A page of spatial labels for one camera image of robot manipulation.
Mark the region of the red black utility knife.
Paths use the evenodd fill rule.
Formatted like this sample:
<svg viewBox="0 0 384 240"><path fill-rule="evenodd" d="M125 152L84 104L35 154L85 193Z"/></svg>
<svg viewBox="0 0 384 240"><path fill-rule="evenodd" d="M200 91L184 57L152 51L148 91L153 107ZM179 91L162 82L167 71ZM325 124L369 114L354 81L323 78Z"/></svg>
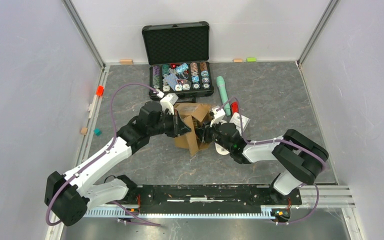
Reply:
<svg viewBox="0 0 384 240"><path fill-rule="evenodd" d="M239 105L237 101L234 101L231 105L231 112L232 114L238 113L239 112Z"/></svg>

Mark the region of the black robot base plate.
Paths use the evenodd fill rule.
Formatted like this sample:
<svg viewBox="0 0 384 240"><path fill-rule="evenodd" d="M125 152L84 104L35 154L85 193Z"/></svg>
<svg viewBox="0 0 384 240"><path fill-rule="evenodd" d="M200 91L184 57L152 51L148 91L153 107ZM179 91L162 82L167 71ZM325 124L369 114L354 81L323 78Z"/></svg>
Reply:
<svg viewBox="0 0 384 240"><path fill-rule="evenodd" d="M144 184L126 175L117 176L128 187L118 203L141 214L257 214L262 206L286 208L302 204L298 189L282 195L268 185L257 184Z"/></svg>

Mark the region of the brown cardboard express box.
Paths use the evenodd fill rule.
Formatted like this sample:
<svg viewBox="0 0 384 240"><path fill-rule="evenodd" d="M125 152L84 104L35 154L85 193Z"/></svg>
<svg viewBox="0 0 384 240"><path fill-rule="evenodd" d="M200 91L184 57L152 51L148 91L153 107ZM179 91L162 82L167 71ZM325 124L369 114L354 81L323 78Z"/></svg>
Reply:
<svg viewBox="0 0 384 240"><path fill-rule="evenodd" d="M174 109L179 113L182 121L190 127L191 131L176 137L174 145L177 148L188 149L191 156L200 150L207 149L209 143L204 143L197 136L197 129L211 119L212 106L205 103L176 103Z"/></svg>

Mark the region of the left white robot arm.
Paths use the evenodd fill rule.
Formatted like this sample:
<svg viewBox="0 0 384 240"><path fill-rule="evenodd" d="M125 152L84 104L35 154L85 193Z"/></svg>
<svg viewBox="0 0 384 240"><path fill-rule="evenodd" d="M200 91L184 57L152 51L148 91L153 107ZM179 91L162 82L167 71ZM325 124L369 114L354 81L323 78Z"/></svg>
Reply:
<svg viewBox="0 0 384 240"><path fill-rule="evenodd" d="M122 126L92 157L64 174L54 171L48 176L44 196L46 223L49 226L59 223L72 226L95 207L119 200L125 204L133 203L137 190L122 179L115 178L99 185L95 184L96 181L147 145L151 137L166 135L176 138L191 131L172 107L146 102L139 114Z"/></svg>

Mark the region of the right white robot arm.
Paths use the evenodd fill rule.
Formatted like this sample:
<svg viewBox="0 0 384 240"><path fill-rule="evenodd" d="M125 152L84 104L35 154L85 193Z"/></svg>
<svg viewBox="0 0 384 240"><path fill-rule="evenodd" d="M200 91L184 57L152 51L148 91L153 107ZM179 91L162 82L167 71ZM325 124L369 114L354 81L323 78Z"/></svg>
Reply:
<svg viewBox="0 0 384 240"><path fill-rule="evenodd" d="M329 159L325 148L295 129L272 139L251 141L245 139L233 123L206 123L196 130L196 135L204 143L220 145L239 164L278 161L285 170L268 191L269 199L275 204L286 201L297 187L314 184Z"/></svg>

